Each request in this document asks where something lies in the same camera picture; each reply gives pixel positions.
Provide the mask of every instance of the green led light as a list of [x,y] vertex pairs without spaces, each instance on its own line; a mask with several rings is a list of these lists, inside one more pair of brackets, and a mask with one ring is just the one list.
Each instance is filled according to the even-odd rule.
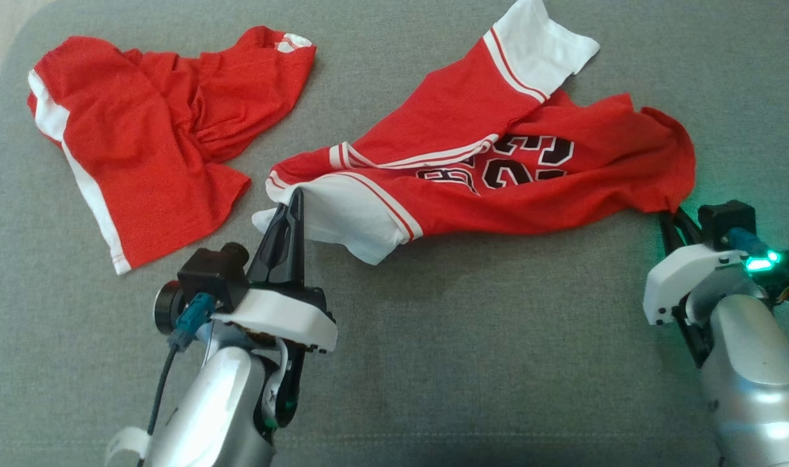
[[751,257],[747,260],[747,271],[766,271],[772,269],[772,262],[765,257]]

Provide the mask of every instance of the white trim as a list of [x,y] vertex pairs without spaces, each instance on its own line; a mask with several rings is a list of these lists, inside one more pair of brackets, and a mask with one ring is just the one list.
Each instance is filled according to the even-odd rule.
[[66,123],[70,115],[69,110],[54,101],[42,78],[34,70],[29,71],[29,86],[34,97],[36,97],[36,110],[34,112],[36,127],[44,135],[60,143],[63,154],[66,155],[66,160],[71,166],[71,172],[74,174],[75,181],[77,181],[80,194],[83,195],[83,199],[89,204],[89,209],[94,213],[95,221],[97,221],[97,225],[101,229],[101,236],[106,240],[106,244],[109,245],[115,272],[120,275],[130,271],[132,267],[128,263],[127,257],[124,256],[121,237],[118,236],[118,230],[115,227],[115,222],[112,220],[112,215],[109,213],[109,208],[106,206],[106,199],[103,198],[101,187],[89,175],[89,172],[86,172],[80,163],[77,162],[72,156],[69,146],[66,145],[64,133],[66,132]]
[[276,43],[276,50],[281,51],[281,53],[292,53],[298,48],[311,47],[311,45],[313,45],[311,41],[303,38],[303,36],[297,36],[296,34],[286,32],[285,35],[282,36],[282,41]]
[[504,65],[504,59],[501,57],[501,45],[498,45],[495,41],[495,38],[492,36],[492,29],[488,30],[487,33],[484,34],[483,39],[484,43],[487,45],[487,50],[490,51],[493,63],[495,63],[496,68],[498,68],[498,72],[501,73],[501,76],[504,78],[505,82],[512,86],[513,89],[516,89],[516,91],[521,92],[522,94],[530,95],[530,97],[536,99],[540,103],[544,103],[544,101],[549,98],[549,95],[545,95],[543,91],[534,91],[532,89],[523,88],[523,86],[519,84],[518,80],[511,76],[510,71],[507,70],[507,66]]
[[344,141],[340,144],[340,160],[343,163],[343,167],[350,169],[351,168],[351,160],[348,157],[348,142]]
[[282,181],[281,178],[279,178],[279,174],[276,171],[271,171],[270,175],[267,175],[267,179],[272,181],[273,184],[275,184],[279,188],[287,188],[288,187],[288,184],[285,183],[284,181]]
[[540,102],[600,48],[552,21],[542,0],[518,0],[483,39],[504,80]]
[[[423,230],[399,203],[393,202],[382,188],[362,175],[326,174],[287,189],[279,188],[276,180],[270,178],[265,187],[268,197],[281,204],[287,204],[295,189],[305,190],[306,237],[345,245],[351,254],[366,263],[377,264],[398,245],[409,242],[413,236],[423,235]],[[264,232],[275,211],[255,213],[253,224]]]
[[[426,154],[418,154],[418,156],[410,157],[409,159],[395,160],[388,163],[374,163],[368,158],[364,157],[356,149],[348,143],[343,143],[347,148],[347,167],[373,167],[377,169],[416,169],[419,167],[433,167],[437,165],[448,165],[448,163],[460,162],[475,154],[480,154],[488,150],[496,141],[498,135],[492,133],[484,136],[483,138],[471,143],[469,145],[461,146],[451,150],[440,150]],[[350,160],[354,159],[356,164],[351,165]]]
[[332,169],[344,169],[340,160],[340,146],[334,145],[328,148],[328,162],[332,165]]
[[355,180],[358,180],[359,182],[366,184],[366,186],[368,186],[374,192],[374,194],[376,194],[381,199],[383,199],[383,201],[386,201],[386,203],[391,207],[391,210],[393,211],[392,214],[396,219],[395,222],[397,222],[398,224],[403,224],[403,222],[405,222],[407,224],[409,230],[412,231],[412,234],[409,235],[411,239],[418,239],[418,237],[424,236],[423,228],[421,228],[420,224],[418,224],[418,221],[416,221],[415,218],[413,218],[412,215],[410,215],[409,211],[407,211],[402,204],[398,203],[397,199],[392,198],[392,196],[389,195],[389,193],[386,192],[386,190],[380,187],[379,184],[374,183],[374,181],[372,181],[371,178],[357,174],[357,172],[338,172],[336,174],[329,174],[324,176],[325,177],[344,176],[348,178],[355,178]]
[[349,145],[348,143],[346,143],[346,145],[348,147],[348,152],[349,152],[349,163],[351,163],[352,158],[355,160],[355,162],[357,162],[357,165],[353,165],[352,167],[377,167],[376,163],[371,162],[370,160],[366,159],[366,157],[364,157],[362,154],[357,152],[357,150],[354,149],[354,146]]

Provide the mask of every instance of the fabric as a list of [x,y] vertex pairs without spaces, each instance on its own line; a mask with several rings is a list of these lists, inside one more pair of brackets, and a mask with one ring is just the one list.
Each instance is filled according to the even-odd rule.
[[[116,431],[149,420],[167,351],[157,290],[198,247],[253,253],[274,163],[355,142],[511,4],[56,0],[36,13],[0,74],[0,467],[103,465]],[[687,212],[742,199],[763,239],[789,248],[789,1],[545,5],[602,45],[561,86],[573,102],[629,92],[673,115],[697,148]],[[74,175],[23,105],[23,77],[71,35],[199,56],[254,24],[318,47],[293,112],[228,162],[259,186],[210,236],[116,278]],[[635,210],[546,235],[425,237],[373,267],[306,243],[306,285],[326,293],[340,337],[306,358],[272,467],[715,467],[686,344],[641,311],[661,256],[655,216]],[[789,308],[776,317],[789,336]],[[159,423],[204,350],[176,357]]]
[[267,27],[199,58],[75,36],[34,66],[36,125],[65,154],[118,274],[228,218],[250,178],[223,162],[293,109],[315,50]]
[[[599,45],[519,0],[454,64],[430,73],[355,144],[278,163],[267,194],[308,192],[311,239],[377,264],[397,245],[459,231],[545,234],[614,212],[676,210],[694,148],[628,95],[578,107],[557,88]],[[264,232],[273,210],[253,217]]]

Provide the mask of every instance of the red stripe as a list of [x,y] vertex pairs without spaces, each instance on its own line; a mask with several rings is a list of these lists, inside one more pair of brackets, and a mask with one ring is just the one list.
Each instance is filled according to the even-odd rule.
[[276,188],[285,189],[285,188],[287,188],[289,186],[289,184],[285,183],[284,181],[282,181],[281,178],[279,178],[278,174],[276,174],[276,175],[274,175],[274,174],[267,175],[267,179],[272,181],[273,184],[276,185]]
[[353,160],[355,165],[358,165],[359,167],[369,167],[369,165],[367,163],[362,162],[362,160],[357,159],[353,154],[349,154],[348,158],[349,158],[349,160]]
[[352,176],[352,174],[350,174],[350,173],[348,173],[348,172],[340,172],[339,174],[336,174],[336,175],[344,175],[344,176],[346,176],[346,177],[352,178],[353,180],[357,180],[359,183],[362,183],[362,184],[363,184],[363,186],[365,186],[365,188],[369,189],[369,191],[370,191],[371,193],[374,193],[374,195],[376,195],[376,196],[377,196],[377,198],[379,198],[379,199],[380,199],[380,201],[383,201],[383,204],[385,204],[385,205],[386,205],[386,207],[387,207],[387,208],[389,208],[389,211],[391,211],[391,213],[392,213],[393,215],[395,215],[395,217],[396,217],[396,218],[400,219],[400,222],[402,222],[402,223],[403,223],[403,225],[404,225],[404,227],[406,227],[406,231],[407,231],[407,232],[409,232],[409,240],[414,240],[414,239],[415,239],[415,232],[412,232],[412,229],[411,229],[411,228],[409,228],[409,224],[406,222],[406,220],[405,220],[405,219],[403,219],[403,218],[402,218],[402,217],[401,217],[401,216],[400,216],[400,215],[397,213],[397,211],[395,211],[395,209],[394,209],[394,208],[392,208],[391,204],[389,204],[389,203],[388,203],[388,202],[387,202],[385,199],[383,199],[383,197],[382,197],[382,196],[380,196],[380,195],[379,195],[379,194],[378,194],[376,191],[374,191],[374,189],[373,189],[373,188],[371,188],[371,186],[369,186],[369,184],[368,184],[368,183],[365,183],[365,182],[364,182],[363,180],[361,180],[360,178],[353,177],[353,176]]
[[347,160],[344,159],[345,154],[344,154],[344,152],[342,150],[342,147],[343,147],[343,145],[340,144],[340,166],[342,166],[342,168],[344,168],[344,169],[348,169],[349,165],[348,165]]
[[521,80],[518,79],[518,77],[516,77],[516,75],[513,73],[513,69],[510,68],[510,62],[508,62],[507,57],[504,56],[504,50],[501,48],[501,42],[498,41],[498,35],[496,34],[494,27],[490,28],[490,33],[492,33],[492,38],[495,39],[496,47],[498,47],[498,53],[501,55],[501,59],[504,62],[504,66],[507,68],[507,72],[510,73],[510,76],[513,77],[514,80],[516,80],[516,83],[528,91],[537,92],[544,101],[548,100],[544,92],[541,92],[536,88],[530,88],[530,86],[525,85]]

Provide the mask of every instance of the red fabric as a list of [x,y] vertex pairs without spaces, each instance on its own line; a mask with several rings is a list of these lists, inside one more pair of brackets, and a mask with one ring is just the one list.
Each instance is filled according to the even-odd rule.
[[250,185],[221,163],[293,109],[314,60],[314,45],[279,51],[283,36],[253,27],[199,58],[76,36],[35,65],[70,112],[65,143],[100,187],[132,268],[216,230]]
[[[502,138],[465,160],[453,154],[427,157],[421,167],[376,167],[463,148],[490,134]],[[282,188],[349,168],[400,202],[424,235],[542,234],[626,208],[676,210],[694,188],[694,148],[670,116],[652,108],[635,112],[628,95],[579,107],[556,91],[540,104],[500,76],[483,40],[461,61],[430,73],[403,106],[350,148],[340,146],[341,166],[329,158],[333,150],[284,160],[273,168],[279,182],[267,183]],[[489,171],[491,160],[499,162]],[[519,180],[511,167],[521,171]]]

